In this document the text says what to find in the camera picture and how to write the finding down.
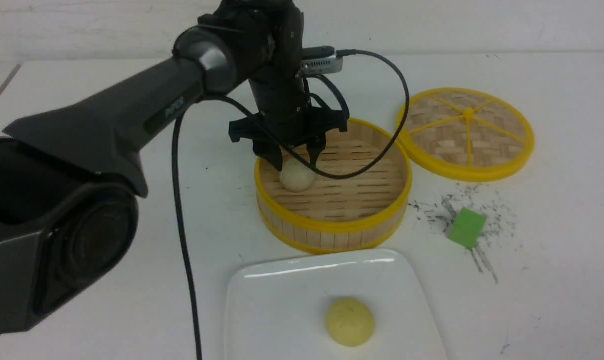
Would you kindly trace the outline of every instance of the black robotic arm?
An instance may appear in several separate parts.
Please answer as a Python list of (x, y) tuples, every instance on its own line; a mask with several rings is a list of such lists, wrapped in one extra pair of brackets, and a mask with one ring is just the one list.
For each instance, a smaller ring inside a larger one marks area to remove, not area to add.
[(282, 168), (278, 144), (346, 131), (341, 111), (318, 109), (301, 76), (341, 63), (328, 47), (302, 49), (304, 18), (292, 0), (224, 0), (179, 36), (172, 57), (77, 104), (21, 118), (0, 138), (0, 335), (27, 331), (94, 284), (125, 255), (149, 192), (140, 150), (191, 105), (249, 80), (259, 114), (231, 123)]

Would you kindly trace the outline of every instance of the white plate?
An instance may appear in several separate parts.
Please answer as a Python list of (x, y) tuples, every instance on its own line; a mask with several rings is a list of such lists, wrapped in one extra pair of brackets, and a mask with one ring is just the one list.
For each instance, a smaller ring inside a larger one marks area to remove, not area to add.
[[(356, 297), (375, 333), (348, 348), (325, 328), (332, 301)], [(247, 267), (226, 300), (226, 360), (446, 360), (420, 282), (391, 250), (362, 250)]]

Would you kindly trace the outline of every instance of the steamer basket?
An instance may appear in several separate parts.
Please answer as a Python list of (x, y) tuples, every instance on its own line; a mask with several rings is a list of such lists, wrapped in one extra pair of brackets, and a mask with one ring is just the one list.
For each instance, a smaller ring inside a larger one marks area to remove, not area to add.
[(399, 139), (416, 164), (462, 182), (507, 178), (524, 167), (535, 146), (531, 125), (515, 107), (462, 88), (413, 96)]
[[(327, 132), (317, 166), (332, 174), (352, 173), (377, 157), (389, 139), (381, 128), (351, 119), (348, 132)], [(309, 159), (306, 151), (300, 154)], [(289, 159), (285, 153), (284, 161)], [(258, 207), (268, 230), (289, 246), (316, 255), (382, 244), (402, 222), (411, 182), (409, 159), (398, 142), (366, 173), (347, 180), (318, 175), (302, 193), (283, 189), (280, 173), (268, 162), (258, 159), (255, 164)]]

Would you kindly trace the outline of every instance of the sponge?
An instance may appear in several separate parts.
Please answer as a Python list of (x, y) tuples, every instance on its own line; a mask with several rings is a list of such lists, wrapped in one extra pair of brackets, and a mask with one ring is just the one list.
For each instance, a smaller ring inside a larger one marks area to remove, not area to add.
[(467, 249), (473, 249), (478, 244), (478, 238), (485, 227), (487, 217), (466, 207), (458, 212), (453, 227), (448, 233), (448, 239)]

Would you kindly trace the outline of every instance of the yellow bun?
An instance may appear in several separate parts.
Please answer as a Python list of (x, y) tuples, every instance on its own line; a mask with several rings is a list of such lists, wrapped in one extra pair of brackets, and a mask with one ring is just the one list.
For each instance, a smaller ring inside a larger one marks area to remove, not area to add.
[(332, 339), (346, 347), (357, 347), (369, 341), (376, 322), (368, 306), (354, 298), (341, 298), (326, 313), (326, 329)]

